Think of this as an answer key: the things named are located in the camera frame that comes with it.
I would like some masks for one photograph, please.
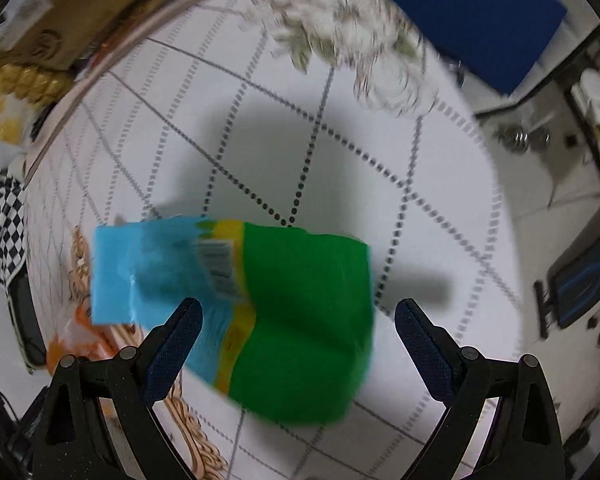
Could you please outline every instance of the floral print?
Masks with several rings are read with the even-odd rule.
[[[426,77],[424,42],[391,0],[252,0],[246,23],[262,24],[293,66],[313,55],[356,71],[353,93],[394,116],[428,113],[437,87]]]

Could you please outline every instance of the white label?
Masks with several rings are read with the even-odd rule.
[[[53,7],[50,0],[24,0],[0,38],[0,49],[11,50],[25,33]]]
[[[219,296],[240,298],[234,275],[234,243],[230,240],[198,240],[198,255],[208,272],[211,287]]]

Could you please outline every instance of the screw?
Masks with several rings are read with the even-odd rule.
[[[125,361],[128,361],[129,359],[133,359],[134,356],[136,355],[136,347],[135,346],[125,346],[121,351],[120,351],[120,358],[124,359]]]
[[[525,365],[531,367],[531,368],[535,368],[536,366],[538,366],[538,358],[534,355],[531,354],[526,354],[522,360],[525,362]]]
[[[480,352],[478,352],[472,346],[465,346],[462,348],[462,355],[464,357],[466,357],[467,359],[469,359],[469,361],[475,361],[478,358],[478,356],[480,355]]]
[[[72,355],[65,355],[62,359],[60,359],[60,366],[62,368],[68,368],[75,362],[75,357]]]

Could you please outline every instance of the round table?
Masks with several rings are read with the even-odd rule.
[[[275,425],[184,374],[200,446],[220,457],[208,478],[400,478],[443,413],[395,333],[404,297],[461,346],[520,356],[514,237],[482,133],[435,50],[386,0],[205,0],[107,72],[27,189],[45,340],[75,307],[76,226],[90,240],[99,224],[174,215],[371,248],[372,362],[340,423]],[[492,416],[486,403],[459,478]]]

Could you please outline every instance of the checkered cloth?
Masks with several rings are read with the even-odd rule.
[[[0,285],[5,289],[24,264],[24,208],[21,184],[0,170]]]

